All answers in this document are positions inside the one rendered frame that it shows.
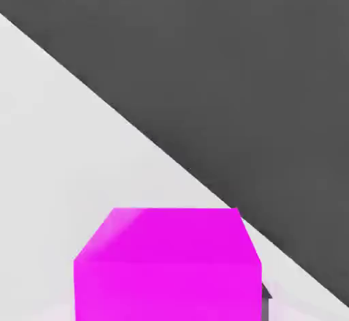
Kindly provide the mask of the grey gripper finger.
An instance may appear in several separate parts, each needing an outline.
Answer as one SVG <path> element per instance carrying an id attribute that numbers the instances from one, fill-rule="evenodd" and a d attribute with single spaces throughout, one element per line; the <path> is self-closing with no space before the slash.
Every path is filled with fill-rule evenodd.
<path id="1" fill-rule="evenodd" d="M 274 298 L 262 283 L 261 321 L 297 321 L 297 313 L 290 303 L 281 297 Z"/>

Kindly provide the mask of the small magenta cube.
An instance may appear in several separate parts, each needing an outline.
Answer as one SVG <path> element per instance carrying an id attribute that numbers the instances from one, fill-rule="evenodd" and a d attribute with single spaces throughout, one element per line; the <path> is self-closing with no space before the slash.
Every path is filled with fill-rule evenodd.
<path id="1" fill-rule="evenodd" d="M 115 208 L 74 259 L 76 321 L 261 321 L 236 208 Z"/>

